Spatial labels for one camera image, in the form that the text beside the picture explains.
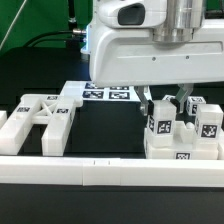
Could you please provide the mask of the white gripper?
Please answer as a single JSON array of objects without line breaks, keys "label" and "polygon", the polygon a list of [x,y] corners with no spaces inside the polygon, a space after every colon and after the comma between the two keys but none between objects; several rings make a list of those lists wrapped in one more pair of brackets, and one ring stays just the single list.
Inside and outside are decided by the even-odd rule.
[{"label": "white gripper", "polygon": [[192,83],[224,81],[224,19],[207,19],[205,2],[93,0],[91,80],[135,86],[144,116],[153,114],[154,103],[143,85],[179,84],[175,99],[182,113]]}]

